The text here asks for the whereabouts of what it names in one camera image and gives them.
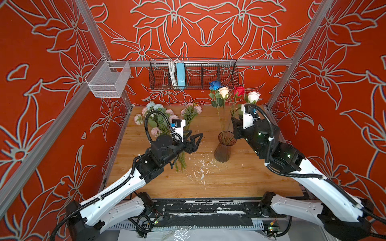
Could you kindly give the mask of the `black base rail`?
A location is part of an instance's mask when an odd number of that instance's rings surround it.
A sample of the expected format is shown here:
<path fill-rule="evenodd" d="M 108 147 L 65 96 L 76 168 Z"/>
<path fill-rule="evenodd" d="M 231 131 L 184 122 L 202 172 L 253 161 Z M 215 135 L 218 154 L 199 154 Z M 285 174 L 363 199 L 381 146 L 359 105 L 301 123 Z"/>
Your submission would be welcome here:
<path fill-rule="evenodd" d="M 258 230 L 264 226 L 283 226 L 288 217 L 263 214 L 260 198 L 193 198 L 155 199 L 145 210 L 157 228 L 247 228 Z"/>

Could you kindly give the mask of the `pink flower bunch right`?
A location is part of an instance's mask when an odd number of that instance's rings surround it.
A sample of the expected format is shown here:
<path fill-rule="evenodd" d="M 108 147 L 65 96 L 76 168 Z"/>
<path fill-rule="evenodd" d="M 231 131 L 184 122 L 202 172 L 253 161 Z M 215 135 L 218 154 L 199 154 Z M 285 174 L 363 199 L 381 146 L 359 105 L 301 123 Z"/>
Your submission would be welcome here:
<path fill-rule="evenodd" d="M 193 121 L 193 119 L 202 113 L 202 107 L 197 103 L 188 103 L 186 105 L 186 108 L 184 108 L 181 111 L 181 116 L 186 121 L 186 126 L 184 127 L 184 130 L 187 131 L 190 129 L 190 125 Z M 179 156 L 179 164 L 181 165 L 181 171 L 184 171 L 187 167 L 185 162 L 185 153 L 181 153 Z"/>

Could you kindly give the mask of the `pink white flower bunch left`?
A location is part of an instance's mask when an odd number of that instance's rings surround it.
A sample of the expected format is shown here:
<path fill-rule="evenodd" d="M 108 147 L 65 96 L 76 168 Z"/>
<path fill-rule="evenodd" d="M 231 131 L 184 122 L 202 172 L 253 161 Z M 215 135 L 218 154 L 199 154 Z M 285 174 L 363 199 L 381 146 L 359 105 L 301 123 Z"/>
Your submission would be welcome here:
<path fill-rule="evenodd" d="M 148 141 L 154 141 L 160 135 L 170 136 L 172 121 L 178 118 L 173 110 L 151 101 L 142 109 L 141 113 L 134 115 L 134 123 L 143 125 Z"/>

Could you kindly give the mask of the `cream peach rose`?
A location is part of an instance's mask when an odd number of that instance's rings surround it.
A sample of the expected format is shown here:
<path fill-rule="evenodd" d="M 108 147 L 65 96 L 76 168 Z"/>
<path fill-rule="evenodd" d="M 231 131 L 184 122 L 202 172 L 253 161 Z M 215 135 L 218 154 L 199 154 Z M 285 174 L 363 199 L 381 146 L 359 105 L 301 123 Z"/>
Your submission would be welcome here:
<path fill-rule="evenodd" d="M 229 98 L 229 88 L 227 86 L 221 87 L 218 89 L 218 108 L 219 108 L 219 116 L 221 120 L 222 130 L 225 130 L 225 122 L 226 122 L 226 101 Z"/>

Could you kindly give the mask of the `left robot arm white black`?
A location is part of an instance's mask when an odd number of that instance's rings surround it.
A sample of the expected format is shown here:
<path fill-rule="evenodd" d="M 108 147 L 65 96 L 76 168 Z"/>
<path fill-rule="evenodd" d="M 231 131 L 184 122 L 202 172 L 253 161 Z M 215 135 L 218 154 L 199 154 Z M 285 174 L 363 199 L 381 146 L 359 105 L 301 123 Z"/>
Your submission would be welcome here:
<path fill-rule="evenodd" d="M 153 140 L 148 124 L 155 118 L 165 120 L 168 133 Z M 81 203 L 69 203 L 66 216 L 52 231 L 51 241 L 64 225 L 68 227 L 72 240 L 94 241 L 105 230 L 125 219 L 148 218 L 146 213 L 152 209 L 153 201 L 147 193 L 139 193 L 130 201 L 124 199 L 158 177 L 166 165 L 173 167 L 181 153 L 196 152 L 203 134 L 194 135 L 191 130 L 184 130 L 185 120 L 176 118 L 170 121 L 159 110 L 150 111 L 143 122 L 150 147 L 135 157 L 131 169 L 106 189 Z"/>

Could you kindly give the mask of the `light blue box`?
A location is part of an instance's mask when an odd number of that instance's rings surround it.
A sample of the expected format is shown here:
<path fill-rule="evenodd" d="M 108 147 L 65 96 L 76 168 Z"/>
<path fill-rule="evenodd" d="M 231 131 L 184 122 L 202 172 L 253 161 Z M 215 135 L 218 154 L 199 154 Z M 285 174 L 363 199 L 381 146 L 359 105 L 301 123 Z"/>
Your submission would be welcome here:
<path fill-rule="evenodd" d="M 183 62 L 176 63 L 176 71 L 177 71 L 178 88 L 180 89 L 186 88 L 185 64 Z"/>

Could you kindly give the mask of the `brown ribbed glass vase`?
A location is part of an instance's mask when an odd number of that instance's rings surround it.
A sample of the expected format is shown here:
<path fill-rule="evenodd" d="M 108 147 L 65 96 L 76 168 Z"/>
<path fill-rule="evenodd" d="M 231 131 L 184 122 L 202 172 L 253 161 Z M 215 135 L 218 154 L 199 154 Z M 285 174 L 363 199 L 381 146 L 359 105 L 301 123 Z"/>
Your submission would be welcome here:
<path fill-rule="evenodd" d="M 231 148 L 236 144 L 236 139 L 231 131 L 222 131 L 218 135 L 219 144 L 214 151 L 215 159 L 220 163 L 226 163 L 231 157 Z"/>

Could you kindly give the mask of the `blue rose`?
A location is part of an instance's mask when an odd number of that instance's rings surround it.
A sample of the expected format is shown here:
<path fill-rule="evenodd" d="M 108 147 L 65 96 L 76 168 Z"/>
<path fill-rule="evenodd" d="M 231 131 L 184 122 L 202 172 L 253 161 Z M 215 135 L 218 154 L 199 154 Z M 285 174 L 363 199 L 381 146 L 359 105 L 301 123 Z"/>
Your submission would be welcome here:
<path fill-rule="evenodd" d="M 224 122 L 221 119 L 220 108 L 224 106 L 224 98 L 220 94 L 221 82 L 216 80 L 209 83 L 209 97 L 211 99 L 211 106 L 217 110 L 218 118 L 220 121 L 221 131 L 224 130 Z"/>

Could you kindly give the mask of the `white rose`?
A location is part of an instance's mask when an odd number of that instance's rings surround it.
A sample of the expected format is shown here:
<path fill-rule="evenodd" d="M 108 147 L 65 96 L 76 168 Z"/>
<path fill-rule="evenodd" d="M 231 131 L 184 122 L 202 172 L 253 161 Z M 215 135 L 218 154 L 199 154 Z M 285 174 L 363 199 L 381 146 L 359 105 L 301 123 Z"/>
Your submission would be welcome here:
<path fill-rule="evenodd" d="M 261 94 L 259 92 L 251 91 L 246 94 L 245 101 L 247 103 L 256 104 L 260 100 L 260 96 Z"/>

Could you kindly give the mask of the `white mesh wall basket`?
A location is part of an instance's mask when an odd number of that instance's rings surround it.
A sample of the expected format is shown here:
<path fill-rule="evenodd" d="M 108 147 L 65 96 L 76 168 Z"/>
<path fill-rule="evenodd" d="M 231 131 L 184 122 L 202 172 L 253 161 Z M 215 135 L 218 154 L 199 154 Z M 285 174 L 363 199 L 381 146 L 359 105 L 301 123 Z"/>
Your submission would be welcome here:
<path fill-rule="evenodd" d="M 85 81 L 96 98 L 120 98 L 131 76 L 128 61 L 108 61 L 104 56 L 91 69 Z"/>

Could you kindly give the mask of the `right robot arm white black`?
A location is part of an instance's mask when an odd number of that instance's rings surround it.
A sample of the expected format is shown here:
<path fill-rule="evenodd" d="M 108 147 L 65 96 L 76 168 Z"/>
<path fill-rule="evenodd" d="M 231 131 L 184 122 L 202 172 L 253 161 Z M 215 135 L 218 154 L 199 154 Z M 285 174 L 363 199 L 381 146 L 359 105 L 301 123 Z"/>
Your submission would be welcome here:
<path fill-rule="evenodd" d="M 309 190 L 317 202 L 301 201 L 266 192 L 259 203 L 263 216 L 286 215 L 302 219 L 324 228 L 340 241 L 360 241 L 385 235 L 373 233 L 368 217 L 385 224 L 374 214 L 374 206 L 367 199 L 356 198 L 319 171 L 309 159 L 292 145 L 279 141 L 279 127 L 274 125 L 262 108 L 242 104 L 242 114 L 232 117 L 234 139 L 244 139 L 265 167 L 272 173 L 291 178 Z"/>

